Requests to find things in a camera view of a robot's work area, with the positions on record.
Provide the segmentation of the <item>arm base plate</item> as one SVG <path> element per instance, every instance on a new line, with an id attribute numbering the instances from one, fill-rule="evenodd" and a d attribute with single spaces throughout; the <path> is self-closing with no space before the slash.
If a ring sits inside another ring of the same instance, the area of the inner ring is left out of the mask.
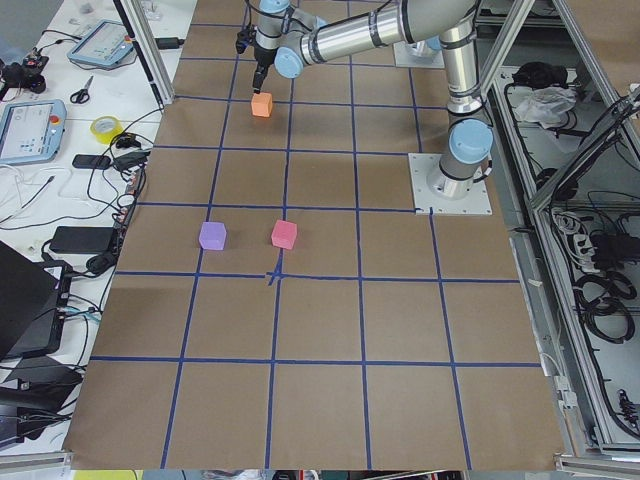
<path id="1" fill-rule="evenodd" d="M 426 41 L 417 44 L 399 42 L 393 45 L 395 66 L 399 68 L 443 69 L 444 60 L 439 48 Z"/>
<path id="2" fill-rule="evenodd" d="M 440 169 L 441 154 L 408 155 L 414 212 L 416 215 L 489 216 L 492 207 L 485 181 L 448 178 Z"/>

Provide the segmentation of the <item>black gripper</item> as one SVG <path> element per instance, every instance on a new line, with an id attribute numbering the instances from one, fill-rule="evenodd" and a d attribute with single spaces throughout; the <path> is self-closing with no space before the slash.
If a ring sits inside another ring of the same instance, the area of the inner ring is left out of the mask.
<path id="1" fill-rule="evenodd" d="M 278 48 L 278 36 L 264 33 L 259 28 L 245 28 L 236 36 L 235 49 L 238 55 L 252 47 L 254 59 L 258 63 L 253 74 L 252 88 L 254 94 L 260 94 L 269 67 L 274 63 Z"/>

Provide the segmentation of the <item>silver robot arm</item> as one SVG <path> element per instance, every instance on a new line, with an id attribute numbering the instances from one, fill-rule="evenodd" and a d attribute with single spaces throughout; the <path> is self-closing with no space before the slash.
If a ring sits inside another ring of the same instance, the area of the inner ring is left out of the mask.
<path id="1" fill-rule="evenodd" d="M 449 92 L 449 137 L 445 153 L 426 176 L 436 195 L 464 198 L 482 181 L 477 171 L 493 144 L 478 68 L 474 1 L 388 1 L 376 9 L 328 23 L 289 1 L 262 1 L 238 32 L 235 48 L 253 50 L 252 88 L 260 93 L 271 68 L 295 79 L 310 65 L 357 53 L 435 38 L 441 46 Z"/>

